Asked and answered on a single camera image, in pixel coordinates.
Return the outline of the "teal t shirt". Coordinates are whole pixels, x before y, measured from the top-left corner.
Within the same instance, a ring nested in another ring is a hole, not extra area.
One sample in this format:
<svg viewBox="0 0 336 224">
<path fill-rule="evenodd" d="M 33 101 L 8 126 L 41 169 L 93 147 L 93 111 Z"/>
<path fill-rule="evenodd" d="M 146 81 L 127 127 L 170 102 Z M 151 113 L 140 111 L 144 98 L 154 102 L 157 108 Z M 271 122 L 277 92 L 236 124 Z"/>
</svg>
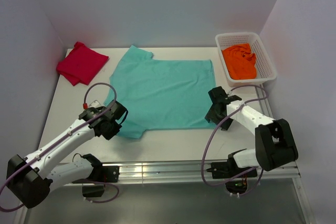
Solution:
<svg viewBox="0 0 336 224">
<path fill-rule="evenodd" d="M 154 54 L 131 46 L 110 76 L 105 104 L 117 98 L 128 116 L 118 133 L 139 139 L 145 131 L 210 129 L 205 115 L 215 87 L 210 60 L 156 60 Z"/>
</svg>

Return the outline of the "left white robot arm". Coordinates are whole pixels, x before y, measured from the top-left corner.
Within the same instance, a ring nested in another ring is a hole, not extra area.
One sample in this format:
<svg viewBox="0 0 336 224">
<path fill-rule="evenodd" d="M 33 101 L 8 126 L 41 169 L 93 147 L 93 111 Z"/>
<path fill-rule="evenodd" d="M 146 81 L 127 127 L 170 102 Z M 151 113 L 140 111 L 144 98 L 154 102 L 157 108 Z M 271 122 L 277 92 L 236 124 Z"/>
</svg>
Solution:
<svg viewBox="0 0 336 224">
<path fill-rule="evenodd" d="M 79 180 L 108 185 L 103 164 L 91 154 L 65 165 L 60 162 L 95 137 L 112 139 L 127 115 L 127 109 L 118 101 L 108 106 L 86 107 L 73 124 L 51 142 L 25 157 L 13 156 L 8 161 L 5 187 L 22 206 L 30 209 L 44 201 L 50 192 L 68 183 Z"/>
</svg>

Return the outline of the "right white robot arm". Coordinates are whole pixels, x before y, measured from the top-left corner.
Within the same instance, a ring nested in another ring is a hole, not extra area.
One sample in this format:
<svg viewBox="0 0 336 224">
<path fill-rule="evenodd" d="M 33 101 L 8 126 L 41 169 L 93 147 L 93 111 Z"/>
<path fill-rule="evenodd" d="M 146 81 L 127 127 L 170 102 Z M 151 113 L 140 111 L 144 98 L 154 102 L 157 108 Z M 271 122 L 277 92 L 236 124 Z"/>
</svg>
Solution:
<svg viewBox="0 0 336 224">
<path fill-rule="evenodd" d="M 215 130 L 227 131 L 236 121 L 255 137 L 253 149 L 243 149 L 228 155 L 225 162 L 212 163 L 208 172 L 223 172 L 233 177 L 253 167 L 270 171 L 298 159 L 298 150 L 288 121 L 273 119 L 250 107 L 237 95 L 228 94 L 222 87 L 208 92 L 212 105 L 205 115 Z"/>
</svg>

